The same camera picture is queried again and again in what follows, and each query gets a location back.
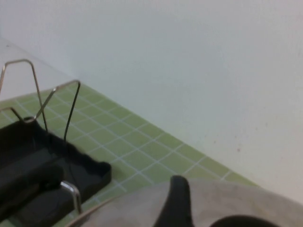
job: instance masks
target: black plastic part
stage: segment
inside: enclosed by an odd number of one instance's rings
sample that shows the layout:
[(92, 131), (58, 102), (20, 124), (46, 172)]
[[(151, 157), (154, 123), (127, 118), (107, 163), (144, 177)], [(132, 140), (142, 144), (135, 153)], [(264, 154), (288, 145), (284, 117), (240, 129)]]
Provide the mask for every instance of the black plastic part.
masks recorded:
[[(170, 189), (162, 211), (153, 227), (193, 227), (190, 189), (186, 178), (172, 176)], [(278, 227), (252, 216), (234, 215), (214, 222), (210, 227)]]
[(154, 227), (193, 226), (188, 181), (182, 176), (172, 176), (169, 195)]
[(235, 215), (222, 218), (210, 227), (278, 227), (263, 219), (252, 216)]
[(37, 195), (60, 188), (64, 171), (57, 165), (31, 171), (26, 177), (0, 188), (0, 222), (14, 214)]
[[(110, 164), (80, 153), (36, 121), (19, 121), (0, 129), (0, 190), (45, 165), (60, 166), (64, 179), (79, 189), (82, 202), (111, 181)], [(36, 187), (25, 188), (24, 199), (36, 191)], [(74, 210), (71, 195), (60, 189), (39, 194), (21, 205), (9, 218), (17, 227), (50, 227)]]

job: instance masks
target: black handle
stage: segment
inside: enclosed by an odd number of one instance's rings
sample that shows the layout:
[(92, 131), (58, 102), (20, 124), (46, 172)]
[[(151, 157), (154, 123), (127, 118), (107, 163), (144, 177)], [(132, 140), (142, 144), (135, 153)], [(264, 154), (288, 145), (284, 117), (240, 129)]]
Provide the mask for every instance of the black handle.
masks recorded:
[(172, 176), (169, 195), (154, 227), (193, 226), (188, 181), (182, 176)]

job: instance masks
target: wire handle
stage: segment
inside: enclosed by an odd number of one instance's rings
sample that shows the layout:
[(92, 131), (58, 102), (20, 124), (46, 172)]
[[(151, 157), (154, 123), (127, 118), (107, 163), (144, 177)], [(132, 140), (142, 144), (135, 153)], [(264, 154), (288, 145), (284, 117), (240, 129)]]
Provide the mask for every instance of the wire handle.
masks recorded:
[[(28, 63), (30, 64), (30, 66), (32, 67), (32, 71), (33, 71), (33, 75), (34, 75), (34, 80), (35, 80), (35, 85), (36, 85), (36, 88), (37, 88), (37, 94), (38, 94), (38, 98), (39, 98), (39, 103), (40, 103), (40, 106), (42, 108), (42, 99), (41, 99), (41, 95), (40, 95), (40, 90), (39, 90), (39, 86), (38, 86), (38, 81), (37, 81), (37, 76), (36, 76), (36, 71), (35, 71), (35, 68), (34, 68), (34, 64), (28, 60), (28, 59), (19, 59), (19, 60), (14, 60), (14, 61), (8, 61), (4, 64), (3, 68), (2, 68), (2, 72), (1, 72), (1, 77), (0, 77), (0, 94), (1, 94), (1, 89), (2, 89), (2, 85), (3, 85), (3, 80), (4, 80), (4, 74), (5, 74), (5, 71), (6, 71), (6, 68), (9, 66), (9, 65), (12, 65), (12, 64), (17, 64), (17, 63), (21, 63), (21, 62), (25, 62), (25, 63)], [(16, 112), (16, 110), (12, 107), (9, 107), (9, 109), (11, 111), (13, 111), (13, 113), (20, 119), (20, 115)], [(48, 132), (48, 129), (47, 129), (47, 124), (46, 124), (46, 118), (45, 118), (45, 114), (44, 114), (44, 108), (42, 109), (42, 116), (43, 116), (43, 121), (44, 121), (44, 125), (45, 125), (45, 130), (46, 132)], [(34, 118), (31, 118), (27, 121), (24, 121), (26, 123), (29, 123), (29, 122), (32, 122), (34, 121), (38, 116), (36, 115)]]

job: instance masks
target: black tray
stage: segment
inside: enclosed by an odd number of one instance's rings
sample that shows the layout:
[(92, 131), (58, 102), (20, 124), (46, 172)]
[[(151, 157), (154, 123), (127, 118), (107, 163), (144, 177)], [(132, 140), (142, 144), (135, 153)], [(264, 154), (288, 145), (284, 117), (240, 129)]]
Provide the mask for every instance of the black tray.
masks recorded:
[[(110, 164), (80, 153), (37, 121), (18, 121), (0, 129), (0, 188), (49, 164), (64, 169), (64, 179), (79, 189), (82, 202), (111, 181)], [(73, 209), (71, 195), (58, 189), (38, 195), (9, 220), (17, 227), (50, 227)]]

